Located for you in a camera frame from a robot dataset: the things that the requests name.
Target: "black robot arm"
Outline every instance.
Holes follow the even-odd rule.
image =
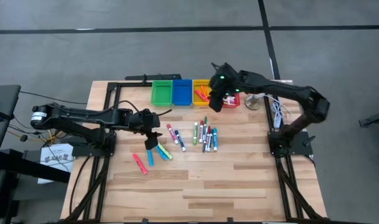
[[[57,103],[33,107],[31,126],[38,130],[57,129],[67,134],[84,138],[88,144],[95,147],[104,147],[109,133],[123,130],[134,134],[144,134],[146,149],[152,149],[157,145],[159,133],[152,132],[152,128],[160,127],[157,114],[148,109],[133,114],[130,109],[122,109],[114,106],[104,111],[83,110],[67,108]],[[99,124],[96,129],[89,129],[76,122]]]
[[[210,79],[209,106],[216,112],[221,111],[223,98],[238,92],[267,93],[283,98],[296,100],[302,106],[304,113],[290,125],[283,125],[277,135],[280,147],[290,148],[293,137],[311,123],[320,123],[326,119],[330,103],[313,87],[299,87],[275,82],[264,76],[247,71],[236,72],[229,64],[214,65],[215,75]]]

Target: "white paper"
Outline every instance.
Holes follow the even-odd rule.
[[[51,151],[55,154],[55,156],[58,157],[59,162],[55,159],[54,154],[51,153]],[[72,172],[73,168],[73,157],[72,157],[72,151],[73,146],[69,144],[54,144],[50,147],[43,147],[41,149],[41,164],[50,166],[56,169],[60,169],[63,171],[69,171]],[[47,179],[41,179],[39,178],[37,183],[38,184],[46,184],[51,183],[52,180]]]

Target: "concrete floor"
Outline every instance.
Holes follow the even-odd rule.
[[[378,25],[379,0],[267,0],[270,26]],[[169,26],[260,26],[255,0],[1,0],[0,30]],[[331,102],[326,122],[308,128],[325,206],[333,220],[379,223],[379,30],[274,31],[282,79],[315,87]],[[271,78],[263,31],[0,35],[0,85],[86,101],[93,80],[180,73],[208,78],[228,62]],[[21,95],[16,116],[34,105]],[[38,149],[7,135],[3,148]],[[56,221],[63,198],[21,204],[26,223]]]

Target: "wooden table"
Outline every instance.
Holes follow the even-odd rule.
[[[93,82],[87,109],[103,109],[107,84]],[[145,137],[119,131],[116,151],[110,160],[101,220],[139,222],[148,218],[151,222],[224,222],[227,217],[233,217],[235,221],[284,221],[275,161],[269,154],[266,137],[266,110],[264,104],[257,111],[248,110],[243,106],[245,97],[242,93],[241,106],[220,113],[207,106],[171,106],[172,112],[161,116],[161,127],[155,131],[163,134],[159,142],[174,158],[163,161],[153,151],[154,167],[149,167],[147,162]],[[157,113],[168,110],[151,104],[151,88],[122,88],[120,100],[131,101],[139,110],[149,108]],[[281,101],[292,111],[291,120],[301,114],[295,101]],[[128,104],[119,107],[132,108]],[[202,153],[201,144],[192,144],[194,122],[205,116],[211,126],[218,129],[218,152]],[[172,141],[167,123],[180,131],[186,152]],[[147,175],[141,173],[133,160],[134,152],[146,166]],[[61,218],[68,216],[72,188],[84,159],[74,162]],[[300,192],[316,212],[326,216],[314,166],[304,156],[292,156],[292,159]],[[79,178],[73,208],[87,191],[91,165],[92,158]],[[295,217],[290,190],[288,194]],[[90,218],[95,216],[97,198],[96,192]]]

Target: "orange bin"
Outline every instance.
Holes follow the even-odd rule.
[[[208,102],[201,99],[201,97],[195,93],[195,90],[202,92],[202,89],[200,87],[203,86],[204,90],[206,91],[206,94],[207,94],[206,97],[209,97],[209,93],[210,93],[210,91],[212,91],[212,89],[208,86],[208,83],[209,83],[209,80],[193,80],[193,82],[192,82],[192,86],[193,86],[193,88],[192,88],[192,91],[193,91],[192,92],[192,102],[194,103],[195,106],[207,106],[208,105]]]

